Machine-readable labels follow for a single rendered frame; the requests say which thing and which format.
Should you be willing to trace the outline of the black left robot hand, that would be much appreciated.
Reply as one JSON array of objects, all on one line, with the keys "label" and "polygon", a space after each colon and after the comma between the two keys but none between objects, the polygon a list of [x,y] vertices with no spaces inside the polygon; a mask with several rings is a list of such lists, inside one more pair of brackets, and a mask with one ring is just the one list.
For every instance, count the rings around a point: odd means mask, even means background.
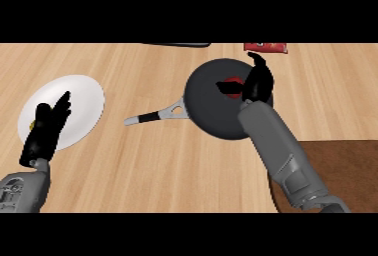
[{"label": "black left robot hand", "polygon": [[70,92],[66,91],[60,96],[54,106],[39,103],[35,108],[33,127],[28,134],[19,158],[23,167],[32,167],[31,162],[38,158],[50,161],[59,134],[70,115]]}]

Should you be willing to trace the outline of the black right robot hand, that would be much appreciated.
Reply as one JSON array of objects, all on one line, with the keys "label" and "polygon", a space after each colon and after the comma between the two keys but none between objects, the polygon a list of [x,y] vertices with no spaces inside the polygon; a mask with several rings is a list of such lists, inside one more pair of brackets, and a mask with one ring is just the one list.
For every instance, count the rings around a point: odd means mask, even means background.
[{"label": "black right robot hand", "polygon": [[273,91],[273,75],[265,64],[264,58],[249,52],[248,56],[253,60],[253,67],[246,76],[245,82],[217,82],[217,88],[222,94],[239,94],[242,100],[265,102]]}]

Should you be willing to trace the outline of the red tomato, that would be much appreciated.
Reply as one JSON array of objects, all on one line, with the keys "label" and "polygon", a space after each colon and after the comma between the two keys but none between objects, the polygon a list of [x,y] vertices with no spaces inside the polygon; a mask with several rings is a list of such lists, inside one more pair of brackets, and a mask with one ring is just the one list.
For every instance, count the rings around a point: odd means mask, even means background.
[{"label": "red tomato", "polygon": [[231,99],[237,99],[242,95],[242,86],[243,86],[243,80],[237,77],[228,77],[224,80],[227,89],[225,89],[225,96]]}]

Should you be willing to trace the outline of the dark grey frying pan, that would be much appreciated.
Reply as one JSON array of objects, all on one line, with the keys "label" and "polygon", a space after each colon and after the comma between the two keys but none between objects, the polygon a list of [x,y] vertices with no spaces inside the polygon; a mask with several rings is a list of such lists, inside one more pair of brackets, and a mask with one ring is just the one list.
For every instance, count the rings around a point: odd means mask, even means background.
[{"label": "dark grey frying pan", "polygon": [[[246,101],[242,100],[242,96],[237,99],[228,98],[220,92],[215,83],[224,82],[233,76],[245,82],[252,67],[253,65],[228,58],[205,62],[189,76],[178,101],[156,112],[126,118],[124,124],[187,118],[211,136],[225,140],[245,139],[248,135],[237,114]],[[265,103],[273,105],[271,95]]]}]

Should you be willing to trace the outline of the brown wooden cutting board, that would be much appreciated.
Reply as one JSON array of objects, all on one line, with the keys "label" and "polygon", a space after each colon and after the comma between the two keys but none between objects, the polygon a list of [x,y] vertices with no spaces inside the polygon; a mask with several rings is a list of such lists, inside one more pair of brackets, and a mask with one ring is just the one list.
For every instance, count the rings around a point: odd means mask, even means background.
[{"label": "brown wooden cutting board", "polygon": [[[349,212],[378,212],[378,140],[298,143],[329,194],[344,201]],[[293,208],[271,178],[270,192],[280,212],[320,211],[320,208]]]}]

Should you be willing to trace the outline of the white round plate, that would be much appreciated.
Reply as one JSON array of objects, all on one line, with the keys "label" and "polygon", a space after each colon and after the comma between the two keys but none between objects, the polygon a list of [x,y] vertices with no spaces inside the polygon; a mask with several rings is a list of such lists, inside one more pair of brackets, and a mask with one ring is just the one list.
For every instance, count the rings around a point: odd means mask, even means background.
[{"label": "white round plate", "polygon": [[104,93],[98,82],[85,75],[66,75],[50,81],[29,97],[17,119],[17,135],[26,140],[39,103],[54,106],[63,93],[69,91],[70,115],[67,117],[56,149],[72,146],[93,130],[104,108]]}]

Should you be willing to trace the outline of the red packet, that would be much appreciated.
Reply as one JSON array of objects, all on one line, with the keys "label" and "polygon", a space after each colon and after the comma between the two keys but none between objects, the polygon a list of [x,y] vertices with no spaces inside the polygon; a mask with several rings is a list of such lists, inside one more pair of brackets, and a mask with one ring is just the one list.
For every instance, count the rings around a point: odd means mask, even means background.
[{"label": "red packet", "polygon": [[259,53],[287,53],[284,43],[245,43],[243,50]]}]

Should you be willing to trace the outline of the dark flat object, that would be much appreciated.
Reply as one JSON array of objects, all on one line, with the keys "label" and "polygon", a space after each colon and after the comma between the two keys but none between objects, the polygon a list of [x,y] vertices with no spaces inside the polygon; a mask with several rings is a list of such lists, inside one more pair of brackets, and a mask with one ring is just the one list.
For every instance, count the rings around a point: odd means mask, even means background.
[{"label": "dark flat object", "polygon": [[147,45],[172,46],[172,47],[189,47],[189,48],[205,48],[211,43],[143,43]]}]

